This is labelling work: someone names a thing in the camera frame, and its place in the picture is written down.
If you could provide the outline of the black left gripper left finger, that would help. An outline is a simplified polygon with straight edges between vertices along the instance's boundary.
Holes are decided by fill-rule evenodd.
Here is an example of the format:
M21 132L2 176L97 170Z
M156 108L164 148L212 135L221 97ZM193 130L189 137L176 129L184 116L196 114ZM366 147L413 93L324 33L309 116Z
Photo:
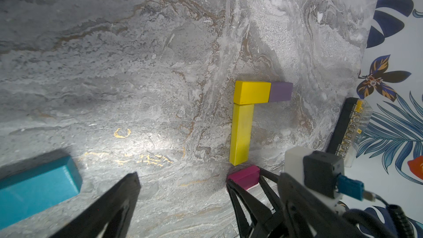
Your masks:
M125 238L137 204L141 184L137 173L124 176L53 238Z

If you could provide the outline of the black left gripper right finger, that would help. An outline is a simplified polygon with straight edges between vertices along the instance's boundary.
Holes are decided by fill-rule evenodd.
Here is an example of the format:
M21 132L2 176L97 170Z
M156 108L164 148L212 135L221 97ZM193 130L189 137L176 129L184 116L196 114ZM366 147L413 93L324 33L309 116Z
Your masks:
M290 238L365 237L289 174L279 175L278 192Z

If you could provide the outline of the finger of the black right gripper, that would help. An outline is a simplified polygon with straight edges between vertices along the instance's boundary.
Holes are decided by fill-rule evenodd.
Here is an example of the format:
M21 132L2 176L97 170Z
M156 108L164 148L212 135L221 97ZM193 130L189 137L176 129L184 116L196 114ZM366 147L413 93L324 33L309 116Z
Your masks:
M271 205L275 209L275 211L282 210L283 206L281 203L280 197L276 194L276 192L271 188L268 181L271 181L275 184L278 183L278 176L276 174L271 173L265 169L259 168L260 175L259 175L259 184L264 191L264 194L269 199Z
M268 238L271 231L266 226L272 211L256 197L233 180L226 181L226 188L234 208L241 238Z

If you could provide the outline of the magenta block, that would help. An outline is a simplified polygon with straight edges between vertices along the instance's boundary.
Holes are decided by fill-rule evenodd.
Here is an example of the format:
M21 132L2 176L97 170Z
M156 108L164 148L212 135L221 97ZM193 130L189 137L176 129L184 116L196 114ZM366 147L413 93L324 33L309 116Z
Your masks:
M260 168L252 165L240 171L228 175L228 180L232 180L244 190L248 191L259 184Z

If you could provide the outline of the teal block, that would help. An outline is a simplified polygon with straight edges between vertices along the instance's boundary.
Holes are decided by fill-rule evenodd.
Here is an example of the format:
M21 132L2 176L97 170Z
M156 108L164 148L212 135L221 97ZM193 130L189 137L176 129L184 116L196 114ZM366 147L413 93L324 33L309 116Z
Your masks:
M1 180L1 229L79 195L83 179L71 156Z

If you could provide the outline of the long yellow block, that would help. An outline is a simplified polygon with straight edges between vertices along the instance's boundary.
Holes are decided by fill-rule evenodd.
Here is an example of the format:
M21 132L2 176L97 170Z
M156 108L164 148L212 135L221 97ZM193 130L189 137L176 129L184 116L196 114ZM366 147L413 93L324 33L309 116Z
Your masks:
M233 166L247 162L249 159L253 112L253 104L234 104L229 156Z

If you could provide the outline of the purple short block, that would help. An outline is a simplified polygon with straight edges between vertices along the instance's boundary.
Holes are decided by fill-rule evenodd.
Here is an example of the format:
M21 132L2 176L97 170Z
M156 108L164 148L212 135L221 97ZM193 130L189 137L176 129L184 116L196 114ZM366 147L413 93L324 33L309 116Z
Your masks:
M271 82L271 91L268 102L290 101L293 92L291 82Z

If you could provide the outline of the short yellow block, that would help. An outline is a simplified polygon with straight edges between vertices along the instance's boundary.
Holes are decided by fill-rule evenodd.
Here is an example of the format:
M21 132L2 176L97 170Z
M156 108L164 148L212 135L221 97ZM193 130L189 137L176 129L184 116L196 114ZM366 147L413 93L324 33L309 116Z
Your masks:
M270 92L270 82L236 81L234 103L238 105L268 103Z

